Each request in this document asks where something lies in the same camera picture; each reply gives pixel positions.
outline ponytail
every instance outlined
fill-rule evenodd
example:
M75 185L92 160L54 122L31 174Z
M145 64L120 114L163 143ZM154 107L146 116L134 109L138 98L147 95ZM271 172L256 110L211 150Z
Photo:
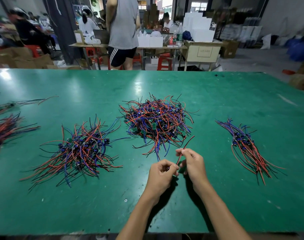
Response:
M86 12L82 13L82 21L84 24L86 24L86 22L88 21L88 18L86 17Z

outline man in gray shirt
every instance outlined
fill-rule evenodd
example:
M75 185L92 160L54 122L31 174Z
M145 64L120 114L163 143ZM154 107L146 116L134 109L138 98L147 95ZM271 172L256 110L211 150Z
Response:
M133 57L139 46L136 30L141 26L138 1L107 0L106 8L110 68L119 69L124 64L126 70L132 70Z

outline black shorts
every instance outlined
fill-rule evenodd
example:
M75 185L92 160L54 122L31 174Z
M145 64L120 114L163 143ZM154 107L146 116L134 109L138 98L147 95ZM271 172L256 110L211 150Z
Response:
M111 46L108 47L108 53L110 58L110 66L119 67L122 65L126 58L133 59L136 48L133 49L115 49Z

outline wooden table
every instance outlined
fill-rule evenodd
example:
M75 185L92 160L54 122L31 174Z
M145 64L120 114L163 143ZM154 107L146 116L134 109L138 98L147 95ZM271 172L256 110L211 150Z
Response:
M185 45L188 50L183 51L183 56L185 58L185 67L186 71L188 62L198 62L199 68L201 63L215 63L218 59L218 53L222 46L221 41L214 42L192 42L185 41Z
M173 95L186 103L192 115L189 147L204 157L207 176L238 222L249 232L304 231L304 92L260 72L158 72L91 71L46 69L0 69L0 104L42 99L40 105L14 106L21 112L20 126L38 123L39 130L9 140L0 149L0 235L118 233L145 189L156 155L142 155L152 146L143 138L119 140L107 154L119 154L114 172L100 169L100 179L79 177L56 187L64 173L39 184L30 193L31 181L19 179L32 174L32 166L49 160L52 153L39 145L62 140L62 128L71 130L94 120L105 125L121 116L119 104ZM231 135L215 119L251 126L252 138L261 155L284 167L266 185L234 158ZM127 137L127 126L110 139ZM55 152L57 145L43 147ZM176 162L171 145L166 159ZM165 155L160 149L160 156ZM149 219L149 232L197 233L213 231L200 198L188 177L178 176L160 198Z
M82 48L84 55L86 57L87 63L88 63L88 55L86 52L86 48L107 48L109 45L108 44L82 44L82 43L74 43L71 44L70 46L72 47L78 47ZM175 67L175 58L177 56L177 50L180 50L181 52L185 49L187 49L186 46L181 46L181 47L138 47L138 49L141 49L141 57L142 57L142 70L145 70L145 59L149 56L146 56L147 50L170 50L170 59L172 59L172 70L174 71Z

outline finger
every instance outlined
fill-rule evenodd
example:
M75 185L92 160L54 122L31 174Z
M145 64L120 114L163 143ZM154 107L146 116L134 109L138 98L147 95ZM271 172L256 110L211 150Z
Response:
M187 151L191 154L191 156L192 156L193 158L197 158L198 156L201 156L200 154L198 154L197 152L193 151L193 150L190 149L190 148L186 148L186 149L184 149L184 150L187 150Z
M184 168L186 166L186 160L183 160L181 163L180 163L180 168Z
M177 156L177 157L179 157L180 155L181 155L181 151L183 150L183 148L179 148L179 149L176 149L175 150L175 155Z
M186 163L187 163L187 164L188 164L190 161L194 160L193 157L192 157L192 155L191 155L191 153L190 153L188 150L183 149L183 150L181 151L181 153L182 153L182 155L185 157Z
M163 167L170 167L171 165L174 165L177 169L179 169L178 165L176 165L175 163L173 163L171 161L168 161L166 159L163 159L163 160L159 161L157 164L161 165L162 168Z
M172 175L178 176L178 168L177 165L172 164L167 172L165 172L166 175L168 175L169 178L172 178Z

